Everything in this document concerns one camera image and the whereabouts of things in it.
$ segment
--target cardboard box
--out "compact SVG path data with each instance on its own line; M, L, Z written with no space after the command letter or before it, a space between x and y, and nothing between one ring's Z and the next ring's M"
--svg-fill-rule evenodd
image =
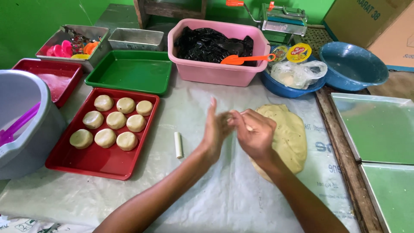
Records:
M368 49L389 69L414 72L413 0L336 0L324 24L334 40Z

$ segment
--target blue bowl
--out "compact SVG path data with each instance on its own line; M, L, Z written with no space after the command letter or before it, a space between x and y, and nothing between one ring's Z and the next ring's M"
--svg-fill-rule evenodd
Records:
M311 55L308 58L308 61L317 61L317 59L314 56ZM260 80L262 81L263 85L271 93L273 93L275 95L278 95L280 97L285 97L285 98L296 98L296 97L299 97L303 94L319 90L320 88L322 88L325 85L325 77L326 76L318 79L316 83L310 85L306 90L303 90L303 89L296 89L296 88L292 88L292 87L287 87L287 86L279 83L278 81L273 79L270 76L270 74L268 74L266 72L266 70L264 70L260 73Z
M319 50L328 66L326 84L340 91L358 91L388 79L387 66L370 51L353 44L330 42Z

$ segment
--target red tray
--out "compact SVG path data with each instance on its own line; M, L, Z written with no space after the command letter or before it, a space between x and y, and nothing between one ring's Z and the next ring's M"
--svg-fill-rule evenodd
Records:
M20 60L12 70L27 71L41 78L58 108L65 104L83 75L81 64L28 58Z
M110 96L114 100L114 105L112 109L101 112L104 116L104 122L99 128L88 129L82 123L82 119L87 112L96 110L94 101L99 95ZM148 100L154 105L151 115L145 116L145 120L147 121L145 129L139 133L134 133L138 138L138 145L133 150L123 151L116 145L116 143L110 148L104 149L98 146L95 142L86 149L78 150L69 143L69 138L72 133L79 129L89 130L95 137L95 134L98 131L109 128L106 124L106 117L111 112L117 111L116 103L123 97L129 97L133 99L135 103L142 100ZM134 170L142 146L144 145L145 137L151 127L158 104L159 97L156 95L99 87L94 88L51 151L45 166L52 170L72 172L82 175L93 175L117 180L129 179ZM135 114L137 114L137 112L134 110L132 113L126 114L126 117L128 118ZM114 130L117 136L127 131L129 130L126 126Z

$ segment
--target plastic bag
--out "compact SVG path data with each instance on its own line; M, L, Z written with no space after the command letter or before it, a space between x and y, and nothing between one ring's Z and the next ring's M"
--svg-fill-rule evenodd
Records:
M249 57L253 53L253 39L228 39L222 33L211 28L191 30L185 27L181 36L174 42L179 47L177 58L220 63L229 55ZM256 66L257 61L245 61L242 66Z
M322 61L301 64L285 61L274 64L270 76L285 86L307 89L325 76L327 71L328 67Z

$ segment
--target hand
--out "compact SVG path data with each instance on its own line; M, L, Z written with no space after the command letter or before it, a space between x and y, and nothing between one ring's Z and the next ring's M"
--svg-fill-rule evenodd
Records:
M216 115L216 108L217 101L214 97L211 97L204 137L197 148L207 150L207 156L209 156L209 161L212 164L216 163L219 159L223 141L234 129L234 126L227 124L227 120L231 118L231 114L229 112L223 112Z
M237 128L237 139L242 149L258 164L270 162L274 155L272 141L276 122L251 109L242 113L231 110L230 113L229 125Z

